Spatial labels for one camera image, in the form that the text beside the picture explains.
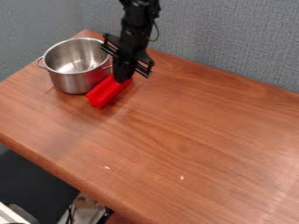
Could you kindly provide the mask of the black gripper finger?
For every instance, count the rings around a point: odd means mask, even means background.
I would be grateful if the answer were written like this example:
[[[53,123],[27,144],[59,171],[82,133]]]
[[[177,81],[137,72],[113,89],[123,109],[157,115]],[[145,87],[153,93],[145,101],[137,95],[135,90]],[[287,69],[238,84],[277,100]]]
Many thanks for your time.
[[[123,75],[122,75],[122,60],[119,56],[114,56],[113,59],[113,67],[114,67],[114,77],[118,83],[123,83]]]
[[[130,63],[130,62],[125,62],[122,65],[122,82],[126,82],[129,79],[133,78],[133,75],[135,73],[137,70],[137,64],[135,63]]]

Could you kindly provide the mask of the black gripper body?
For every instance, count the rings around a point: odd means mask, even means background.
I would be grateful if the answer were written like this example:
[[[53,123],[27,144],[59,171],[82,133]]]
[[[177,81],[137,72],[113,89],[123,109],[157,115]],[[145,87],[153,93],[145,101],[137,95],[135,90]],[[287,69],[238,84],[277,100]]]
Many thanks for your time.
[[[106,33],[102,49],[113,56],[113,59],[115,55],[119,56],[122,65],[125,62],[135,63],[135,73],[146,78],[151,76],[155,61],[149,56],[146,48],[133,38],[123,41],[119,36]]]

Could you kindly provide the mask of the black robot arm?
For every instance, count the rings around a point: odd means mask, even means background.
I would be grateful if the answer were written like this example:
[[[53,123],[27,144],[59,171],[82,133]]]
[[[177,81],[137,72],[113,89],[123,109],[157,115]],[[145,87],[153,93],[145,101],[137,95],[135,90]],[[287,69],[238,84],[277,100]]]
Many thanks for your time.
[[[159,0],[119,0],[125,8],[121,35],[105,34],[102,49],[113,56],[114,78],[125,83],[134,73],[150,77],[155,61],[147,54],[155,20],[162,10]]]

